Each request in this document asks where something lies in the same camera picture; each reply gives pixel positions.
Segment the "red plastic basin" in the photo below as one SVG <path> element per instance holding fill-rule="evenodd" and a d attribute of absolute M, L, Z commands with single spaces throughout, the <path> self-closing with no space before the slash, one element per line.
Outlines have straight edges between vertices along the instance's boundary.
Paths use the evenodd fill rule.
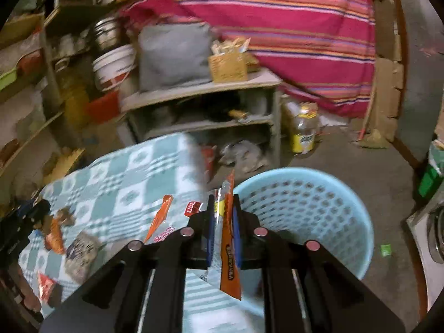
<path fill-rule="evenodd" d="M 89 102 L 86 106 L 88 117 L 95 124 L 102 124 L 120 115 L 119 93 L 111 91 Z"/>

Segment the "grey patterned snack packet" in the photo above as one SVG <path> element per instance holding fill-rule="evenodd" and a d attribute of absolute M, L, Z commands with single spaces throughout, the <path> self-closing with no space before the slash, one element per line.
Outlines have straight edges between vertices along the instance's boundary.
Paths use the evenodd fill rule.
<path fill-rule="evenodd" d="M 77 284 L 83 284 L 102 248 L 99 239 L 81 231 L 65 252 L 65 272 Z"/>

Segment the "bamboo chopstick holder box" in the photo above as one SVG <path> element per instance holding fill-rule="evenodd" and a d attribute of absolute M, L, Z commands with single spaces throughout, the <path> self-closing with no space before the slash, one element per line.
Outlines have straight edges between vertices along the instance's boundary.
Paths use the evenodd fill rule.
<path fill-rule="evenodd" d="M 242 53 L 223 53 L 209 56 L 208 64 L 212 81 L 216 84 L 248 80 L 247 65 Z"/>

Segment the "crumpled clear plastic bag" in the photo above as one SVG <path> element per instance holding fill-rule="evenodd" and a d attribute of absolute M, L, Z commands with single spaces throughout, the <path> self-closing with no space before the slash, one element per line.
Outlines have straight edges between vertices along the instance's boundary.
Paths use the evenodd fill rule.
<path fill-rule="evenodd" d="M 219 162 L 224 166 L 233 166 L 238 172 L 244 174 L 269 164 L 261 148 L 249 140 L 241 140 L 223 146 L 220 150 Z"/>

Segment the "orange stick wrapper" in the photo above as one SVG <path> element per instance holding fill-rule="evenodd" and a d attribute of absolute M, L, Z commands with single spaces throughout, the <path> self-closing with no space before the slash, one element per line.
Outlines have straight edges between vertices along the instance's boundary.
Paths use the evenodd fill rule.
<path fill-rule="evenodd" d="M 163 221 L 166 219 L 168 210 L 171 206 L 171 203 L 173 201 L 172 195 L 164 195 L 163 196 L 163 202 L 160 206 L 159 211 L 157 211 L 155 217 L 153 218 L 150 227 L 148 229 L 147 235 L 144 239 L 144 243 L 147 244 L 149 239 L 154 235 L 155 231 L 159 228 L 159 226 L 163 223 Z"/>

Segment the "green paper scrap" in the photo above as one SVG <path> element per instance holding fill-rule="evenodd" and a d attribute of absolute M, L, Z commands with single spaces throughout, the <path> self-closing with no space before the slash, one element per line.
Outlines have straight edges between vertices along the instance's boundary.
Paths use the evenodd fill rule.
<path fill-rule="evenodd" d="M 380 246 L 380 252 L 382 257 L 389 257 L 392 255 L 392 249 L 390 244 L 382 244 Z"/>

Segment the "grey fabric bag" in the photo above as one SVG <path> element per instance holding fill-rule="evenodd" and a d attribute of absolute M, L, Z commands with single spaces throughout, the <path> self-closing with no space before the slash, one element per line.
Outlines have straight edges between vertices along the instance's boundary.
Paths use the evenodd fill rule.
<path fill-rule="evenodd" d="M 204 22 L 145 26 L 138 36 L 139 89 L 149 92 L 211 82 L 208 58 L 213 40 Z"/>

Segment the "light blue plastic basket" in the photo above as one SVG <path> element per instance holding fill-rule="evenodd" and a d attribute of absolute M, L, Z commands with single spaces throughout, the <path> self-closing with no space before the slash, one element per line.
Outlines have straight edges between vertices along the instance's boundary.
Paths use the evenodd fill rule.
<path fill-rule="evenodd" d="M 318 241 L 355 277 L 364 278 L 374 248 L 372 220 L 341 180 L 311 168 L 277 168 L 248 178 L 234 193 L 261 226 L 286 231 L 298 244 Z"/>

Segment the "orange crumpled wrapper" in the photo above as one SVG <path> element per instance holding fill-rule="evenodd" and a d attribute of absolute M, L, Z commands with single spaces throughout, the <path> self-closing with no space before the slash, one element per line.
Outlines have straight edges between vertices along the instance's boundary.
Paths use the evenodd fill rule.
<path fill-rule="evenodd" d="M 75 217 L 69 207 L 59 209 L 55 215 L 46 216 L 41 230 L 44 236 L 45 249 L 63 255 L 65 253 L 65 247 L 62 227 L 71 227 L 74 224 Z"/>

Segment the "green checkered tablecloth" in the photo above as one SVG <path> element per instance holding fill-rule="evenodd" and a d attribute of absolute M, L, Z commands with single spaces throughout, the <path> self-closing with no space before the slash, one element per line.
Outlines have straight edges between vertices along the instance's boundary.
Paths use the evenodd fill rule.
<path fill-rule="evenodd" d="M 62 229 L 66 247 L 81 231 L 101 242 L 92 271 L 125 243 L 145 239 L 165 195 L 173 201 L 157 234 L 185 226 L 187 204 L 208 198 L 203 154 L 188 134 L 165 135 L 108 153 L 41 191 L 51 213 L 68 208 L 74 215 L 75 224 Z M 194 270 L 186 275 L 184 332 L 263 332 L 261 316 L 243 309 L 202 275 Z"/>

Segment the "orange snack wrapper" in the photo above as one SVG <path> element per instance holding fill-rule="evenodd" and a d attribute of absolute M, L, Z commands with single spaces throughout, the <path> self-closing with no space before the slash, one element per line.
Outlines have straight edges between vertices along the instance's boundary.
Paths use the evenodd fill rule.
<path fill-rule="evenodd" d="M 239 269 L 236 265 L 236 251 L 233 228 L 234 208 L 234 178 L 232 170 L 221 187 L 215 190 L 214 205 L 211 212 L 212 236 L 208 239 L 210 246 L 210 263 L 208 268 L 200 274 L 200 279 L 212 288 L 242 300 L 242 287 Z"/>

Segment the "white plastic bucket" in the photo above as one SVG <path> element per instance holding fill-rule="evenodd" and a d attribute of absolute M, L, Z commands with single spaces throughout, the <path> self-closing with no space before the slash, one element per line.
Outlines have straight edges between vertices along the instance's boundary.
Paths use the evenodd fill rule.
<path fill-rule="evenodd" d="M 92 63 L 95 87 L 101 92 L 116 89 L 136 66 L 136 51 L 131 44 L 101 55 Z"/>

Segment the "green trash bin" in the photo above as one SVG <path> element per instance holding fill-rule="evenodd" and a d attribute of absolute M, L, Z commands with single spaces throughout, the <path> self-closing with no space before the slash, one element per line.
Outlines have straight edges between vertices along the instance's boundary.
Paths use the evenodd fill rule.
<path fill-rule="evenodd" d="M 443 143 L 437 139 L 430 143 L 425 173 L 418 185 L 418 194 L 430 200 L 443 182 Z"/>

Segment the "straw broom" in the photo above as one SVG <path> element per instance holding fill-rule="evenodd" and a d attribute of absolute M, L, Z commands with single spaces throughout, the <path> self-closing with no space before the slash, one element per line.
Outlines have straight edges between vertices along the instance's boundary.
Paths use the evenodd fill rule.
<path fill-rule="evenodd" d="M 367 106 L 367 110 L 364 116 L 361 129 L 357 136 L 355 144 L 364 149 L 382 150 L 388 149 L 388 141 L 382 136 L 381 132 L 377 128 L 372 128 L 370 132 L 367 128 L 370 126 L 370 117 L 372 115 L 372 108 L 376 97 L 376 75 L 372 79 L 372 89 L 370 93 L 370 101 Z"/>

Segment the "grey low shelf unit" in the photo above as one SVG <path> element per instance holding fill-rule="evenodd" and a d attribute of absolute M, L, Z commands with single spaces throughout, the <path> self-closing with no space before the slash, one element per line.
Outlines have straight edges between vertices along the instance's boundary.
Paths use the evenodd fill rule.
<path fill-rule="evenodd" d="M 121 102 L 137 141 L 176 132 L 204 132 L 250 125 L 269 127 L 269 157 L 274 167 L 281 154 L 281 79 L 269 69 L 235 83 L 207 83 L 189 87 L 137 92 Z M 250 120 L 238 123 L 230 110 L 248 112 Z"/>

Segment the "steel pot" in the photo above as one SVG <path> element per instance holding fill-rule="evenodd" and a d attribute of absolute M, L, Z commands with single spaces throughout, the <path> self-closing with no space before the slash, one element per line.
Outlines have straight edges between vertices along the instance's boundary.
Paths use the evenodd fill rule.
<path fill-rule="evenodd" d="M 117 17 L 106 17 L 95 23 L 92 30 L 93 46 L 98 53 L 105 53 L 121 45 L 122 32 Z"/>

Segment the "red snack wrapper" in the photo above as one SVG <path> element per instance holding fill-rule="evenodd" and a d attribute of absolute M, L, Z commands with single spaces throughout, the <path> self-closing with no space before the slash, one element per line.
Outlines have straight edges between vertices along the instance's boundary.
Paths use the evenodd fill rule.
<path fill-rule="evenodd" d="M 57 282 L 40 271 L 37 273 L 37 278 L 39 298 L 41 302 L 48 303 Z"/>

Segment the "red striped cloth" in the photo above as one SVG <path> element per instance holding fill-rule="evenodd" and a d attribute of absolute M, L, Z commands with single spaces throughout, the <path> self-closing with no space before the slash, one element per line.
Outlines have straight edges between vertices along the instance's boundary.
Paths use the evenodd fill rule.
<path fill-rule="evenodd" d="M 140 0 L 123 9 L 136 26 L 207 22 L 221 38 L 246 38 L 283 90 L 331 113 L 359 118 L 375 64 L 371 0 Z"/>

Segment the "cooking oil bottle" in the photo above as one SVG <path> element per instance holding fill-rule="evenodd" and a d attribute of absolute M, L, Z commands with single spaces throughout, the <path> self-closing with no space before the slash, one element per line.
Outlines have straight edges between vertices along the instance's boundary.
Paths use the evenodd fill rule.
<path fill-rule="evenodd" d="M 316 103 L 302 103 L 294 119 L 292 151 L 295 154 L 310 153 L 315 146 L 319 121 Z"/>

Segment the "wooden handled pan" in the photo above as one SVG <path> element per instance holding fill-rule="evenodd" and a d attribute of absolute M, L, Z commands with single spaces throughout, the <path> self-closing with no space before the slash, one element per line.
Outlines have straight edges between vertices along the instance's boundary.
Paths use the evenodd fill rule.
<path fill-rule="evenodd" d="M 230 110 L 229 116 L 238 123 L 247 123 L 250 120 L 249 113 L 242 110 Z"/>

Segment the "tall wooden shelf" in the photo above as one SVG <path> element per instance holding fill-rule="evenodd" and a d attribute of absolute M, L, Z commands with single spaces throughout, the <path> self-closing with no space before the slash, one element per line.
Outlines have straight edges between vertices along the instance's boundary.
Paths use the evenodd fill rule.
<path fill-rule="evenodd" d="M 1 184 L 43 179 L 54 153 L 80 146 L 69 123 L 51 63 L 42 13 L 22 15 L 1 29 Z"/>

